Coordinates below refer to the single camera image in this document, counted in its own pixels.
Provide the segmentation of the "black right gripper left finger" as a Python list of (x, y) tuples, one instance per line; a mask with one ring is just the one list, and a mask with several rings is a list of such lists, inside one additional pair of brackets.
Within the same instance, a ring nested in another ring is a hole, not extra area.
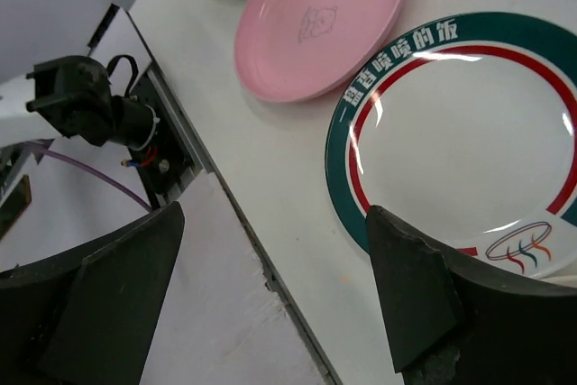
[(1, 274), (3, 384), (137, 384), (179, 254), (178, 202)]

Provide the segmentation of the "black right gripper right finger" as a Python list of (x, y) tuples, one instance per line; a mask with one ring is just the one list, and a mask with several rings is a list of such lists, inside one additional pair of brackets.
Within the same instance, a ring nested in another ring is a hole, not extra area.
[(392, 364), (406, 384), (575, 383), (575, 289), (474, 259), (380, 206), (366, 227)]

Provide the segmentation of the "pink round plate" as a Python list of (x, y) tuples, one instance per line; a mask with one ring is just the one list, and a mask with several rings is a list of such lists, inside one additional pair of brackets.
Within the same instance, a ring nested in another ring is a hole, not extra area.
[(240, 84), (303, 101), (340, 86), (389, 36), (403, 0), (247, 0), (234, 41)]

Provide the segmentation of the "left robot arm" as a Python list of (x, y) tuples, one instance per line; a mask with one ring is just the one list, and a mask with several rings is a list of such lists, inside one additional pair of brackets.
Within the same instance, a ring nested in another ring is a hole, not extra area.
[(34, 65), (1, 85), (1, 145), (80, 136), (94, 146), (106, 142), (139, 151), (159, 126), (155, 110), (113, 94), (109, 78), (122, 55), (102, 65), (71, 55)]

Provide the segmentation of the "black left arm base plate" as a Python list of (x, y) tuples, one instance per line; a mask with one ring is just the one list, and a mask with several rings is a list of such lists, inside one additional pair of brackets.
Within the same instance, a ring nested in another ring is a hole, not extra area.
[(142, 75), (133, 94), (160, 118), (151, 144), (144, 151), (130, 152), (141, 161), (152, 159), (136, 171), (151, 207), (156, 209), (178, 199), (205, 164), (189, 122), (156, 68), (151, 67)]

